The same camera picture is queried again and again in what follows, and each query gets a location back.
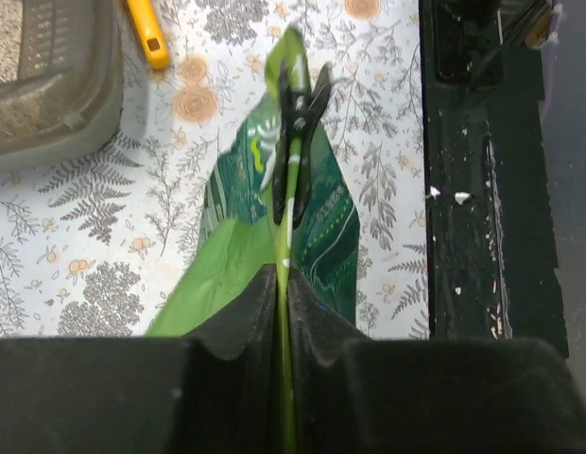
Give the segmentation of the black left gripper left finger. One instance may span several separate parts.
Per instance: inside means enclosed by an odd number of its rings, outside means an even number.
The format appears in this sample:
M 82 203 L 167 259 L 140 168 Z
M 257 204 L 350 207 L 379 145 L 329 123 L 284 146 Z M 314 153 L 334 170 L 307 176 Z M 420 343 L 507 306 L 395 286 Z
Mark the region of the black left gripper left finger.
M 175 338 L 0 340 L 0 453 L 264 453 L 273 271 Z

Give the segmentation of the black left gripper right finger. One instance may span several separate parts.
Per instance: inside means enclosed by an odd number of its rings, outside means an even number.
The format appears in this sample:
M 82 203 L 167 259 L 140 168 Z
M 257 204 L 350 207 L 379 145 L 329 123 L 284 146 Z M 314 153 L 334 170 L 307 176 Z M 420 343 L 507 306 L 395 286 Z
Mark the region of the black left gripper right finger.
M 299 271 L 288 310 L 301 453 L 586 453 L 586 407 L 539 340 L 374 340 Z

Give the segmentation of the green cat litter bag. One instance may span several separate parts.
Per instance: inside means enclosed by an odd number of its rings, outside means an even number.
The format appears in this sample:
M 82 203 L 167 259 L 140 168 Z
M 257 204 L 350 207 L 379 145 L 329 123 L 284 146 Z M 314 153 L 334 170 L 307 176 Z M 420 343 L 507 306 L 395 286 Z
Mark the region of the green cat litter bag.
M 318 298 L 355 328 L 359 217 L 321 120 L 311 146 L 312 192 L 298 228 L 277 225 L 271 177 L 281 132 L 278 79 L 284 65 L 293 88 L 313 89 L 301 33 L 289 27 L 267 57 L 267 90 L 240 126 L 207 181 L 198 250 L 152 321 L 152 337 L 181 337 L 239 296 L 259 271 L 273 271 L 276 296 L 264 453 L 298 450 L 291 359 L 288 282 L 299 271 Z

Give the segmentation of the black bag clip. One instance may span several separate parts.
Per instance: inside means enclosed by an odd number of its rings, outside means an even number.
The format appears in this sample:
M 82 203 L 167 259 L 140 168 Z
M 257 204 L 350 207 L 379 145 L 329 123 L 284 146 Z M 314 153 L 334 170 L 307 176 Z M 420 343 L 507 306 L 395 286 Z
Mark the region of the black bag clip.
M 332 91 L 331 65 L 324 64 L 313 89 L 293 88 L 284 65 L 278 79 L 281 132 L 271 177 L 272 213 L 279 225 L 286 204 L 293 202 L 288 216 L 298 228 L 312 192 L 311 146 Z

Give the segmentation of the yellow plastic scoop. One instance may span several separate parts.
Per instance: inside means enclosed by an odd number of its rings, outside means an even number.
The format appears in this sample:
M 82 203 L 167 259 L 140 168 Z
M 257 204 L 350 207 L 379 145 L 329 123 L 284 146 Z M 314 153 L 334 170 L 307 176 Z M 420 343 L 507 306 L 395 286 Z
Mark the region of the yellow plastic scoop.
M 155 71 L 168 68 L 170 53 L 151 1 L 126 0 L 125 5 L 149 67 Z

